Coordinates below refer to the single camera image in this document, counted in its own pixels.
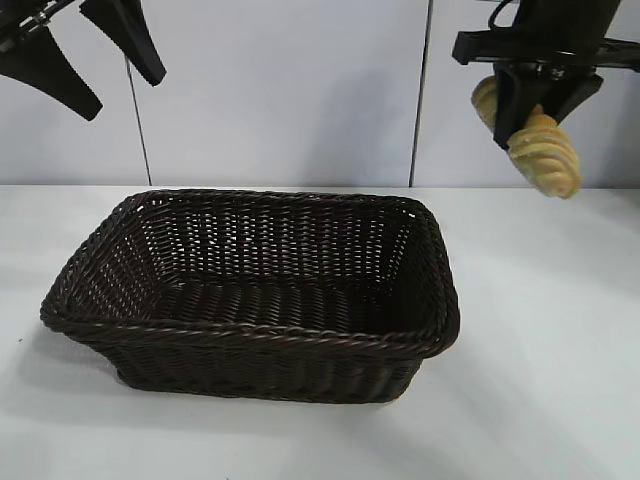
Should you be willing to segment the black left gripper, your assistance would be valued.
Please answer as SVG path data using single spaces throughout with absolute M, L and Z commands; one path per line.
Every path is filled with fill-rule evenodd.
M 140 0 L 35 0 L 1 2 L 1 74 L 54 98 L 84 119 L 103 105 L 68 62 L 48 28 L 51 19 L 76 4 L 151 86 L 166 69 L 150 35 Z

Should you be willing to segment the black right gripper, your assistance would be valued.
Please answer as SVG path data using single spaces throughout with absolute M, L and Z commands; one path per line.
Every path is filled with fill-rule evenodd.
M 511 23 L 500 25 L 497 20 L 509 4 L 497 4 L 486 29 L 460 31 L 452 51 L 461 65 L 493 65 L 493 138 L 503 150 L 541 99 L 544 113 L 561 123 L 600 91 L 598 69 L 639 71 L 639 43 L 607 36 L 618 1 L 520 1 Z M 543 78 L 566 79 L 548 91 Z

